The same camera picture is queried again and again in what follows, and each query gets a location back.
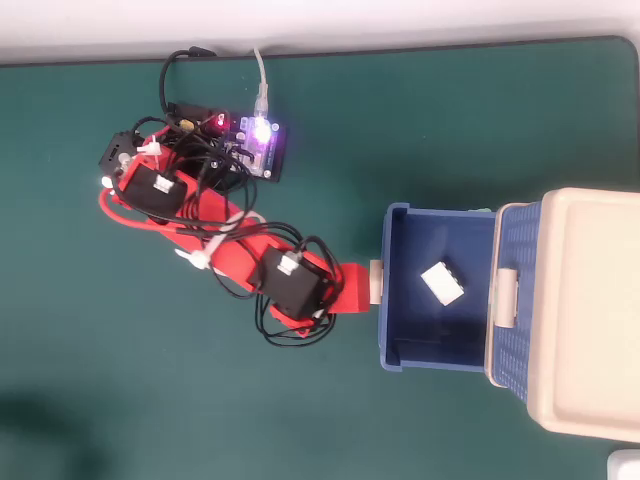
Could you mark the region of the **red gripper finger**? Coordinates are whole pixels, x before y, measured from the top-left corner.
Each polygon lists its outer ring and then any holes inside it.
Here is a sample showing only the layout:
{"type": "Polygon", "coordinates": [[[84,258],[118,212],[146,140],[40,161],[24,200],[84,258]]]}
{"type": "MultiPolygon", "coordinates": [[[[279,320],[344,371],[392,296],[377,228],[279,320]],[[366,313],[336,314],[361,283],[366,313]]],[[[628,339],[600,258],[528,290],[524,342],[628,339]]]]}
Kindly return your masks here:
{"type": "Polygon", "coordinates": [[[342,264],[344,288],[332,305],[333,314],[361,314],[370,310],[369,270],[356,263],[342,264]]]}

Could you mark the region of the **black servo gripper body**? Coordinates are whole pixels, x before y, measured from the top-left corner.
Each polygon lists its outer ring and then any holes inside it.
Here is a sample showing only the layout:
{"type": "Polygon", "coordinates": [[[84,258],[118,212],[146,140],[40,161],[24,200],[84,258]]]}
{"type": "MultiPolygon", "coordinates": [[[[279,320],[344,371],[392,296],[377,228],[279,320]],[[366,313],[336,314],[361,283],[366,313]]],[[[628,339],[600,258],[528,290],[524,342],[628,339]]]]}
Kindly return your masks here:
{"type": "Polygon", "coordinates": [[[313,263],[304,250],[268,248],[254,270],[254,323],[266,340],[322,340],[333,330],[331,311],[345,286],[345,274],[323,249],[328,267],[313,263]]]}

